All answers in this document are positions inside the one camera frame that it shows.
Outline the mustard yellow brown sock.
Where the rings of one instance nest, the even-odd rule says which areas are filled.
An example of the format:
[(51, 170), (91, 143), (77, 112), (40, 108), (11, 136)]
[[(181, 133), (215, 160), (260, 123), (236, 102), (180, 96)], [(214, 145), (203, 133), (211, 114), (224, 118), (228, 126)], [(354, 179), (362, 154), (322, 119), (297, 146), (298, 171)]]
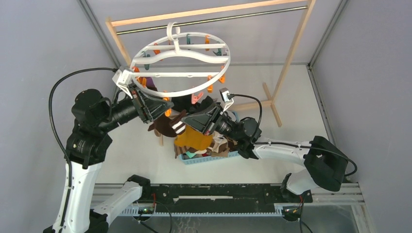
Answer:
[(175, 118), (161, 116), (149, 126), (148, 131), (156, 128), (163, 136), (174, 138), (174, 144), (178, 147), (193, 148), (196, 151), (206, 150), (212, 144), (213, 136), (203, 135), (183, 123), (181, 119), (185, 116), (185, 110)]

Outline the purple striped sock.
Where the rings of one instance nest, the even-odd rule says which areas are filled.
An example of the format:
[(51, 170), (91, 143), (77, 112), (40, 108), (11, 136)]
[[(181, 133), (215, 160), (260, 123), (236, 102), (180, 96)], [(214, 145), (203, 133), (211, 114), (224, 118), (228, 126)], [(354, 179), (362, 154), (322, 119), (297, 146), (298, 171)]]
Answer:
[(146, 77), (146, 87), (150, 90), (157, 91), (157, 87), (152, 79), (152, 77)]

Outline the white round clip hanger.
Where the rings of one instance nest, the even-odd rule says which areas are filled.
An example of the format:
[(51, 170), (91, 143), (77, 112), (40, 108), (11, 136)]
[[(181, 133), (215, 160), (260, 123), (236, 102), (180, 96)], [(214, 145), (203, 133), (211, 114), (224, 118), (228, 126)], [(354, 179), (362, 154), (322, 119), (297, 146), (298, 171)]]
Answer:
[(176, 22), (166, 26), (166, 36), (143, 47), (130, 62), (142, 67), (138, 77), (151, 77), (177, 90), (146, 90), (160, 98), (173, 98), (206, 91), (225, 83), (231, 63), (229, 45), (221, 38), (202, 32), (182, 32)]

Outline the tan brown sock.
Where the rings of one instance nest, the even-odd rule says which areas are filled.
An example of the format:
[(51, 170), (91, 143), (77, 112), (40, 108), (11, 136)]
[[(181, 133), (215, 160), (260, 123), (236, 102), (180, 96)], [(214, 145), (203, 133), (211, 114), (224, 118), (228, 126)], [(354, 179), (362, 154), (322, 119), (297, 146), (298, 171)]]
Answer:
[(162, 137), (162, 134), (156, 128), (154, 128), (154, 134), (156, 137)]

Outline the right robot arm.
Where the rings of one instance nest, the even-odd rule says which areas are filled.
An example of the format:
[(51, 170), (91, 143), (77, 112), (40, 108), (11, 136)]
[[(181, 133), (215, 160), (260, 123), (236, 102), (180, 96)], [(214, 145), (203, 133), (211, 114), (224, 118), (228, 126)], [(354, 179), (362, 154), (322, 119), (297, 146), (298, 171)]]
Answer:
[(302, 166), (282, 182), (281, 197), (287, 202), (314, 188), (337, 192), (344, 182), (349, 159), (322, 136), (305, 142), (263, 139), (254, 118), (235, 122), (217, 104), (181, 120), (204, 135), (219, 133), (235, 141), (235, 150), (245, 159), (276, 159)]

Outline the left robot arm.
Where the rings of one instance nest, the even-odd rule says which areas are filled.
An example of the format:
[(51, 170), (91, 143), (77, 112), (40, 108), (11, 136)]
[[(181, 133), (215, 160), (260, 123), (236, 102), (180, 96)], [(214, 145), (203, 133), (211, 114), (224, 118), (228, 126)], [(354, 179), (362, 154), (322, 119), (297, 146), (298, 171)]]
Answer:
[(129, 177), (119, 191), (98, 206), (92, 206), (92, 196), (112, 143), (109, 132), (137, 117), (152, 122), (171, 107), (170, 101), (148, 96), (139, 89), (116, 105), (96, 89), (79, 93), (71, 110), (74, 127), (63, 146), (65, 190), (56, 221), (45, 232), (105, 233), (130, 204), (155, 204), (150, 180), (139, 175)]

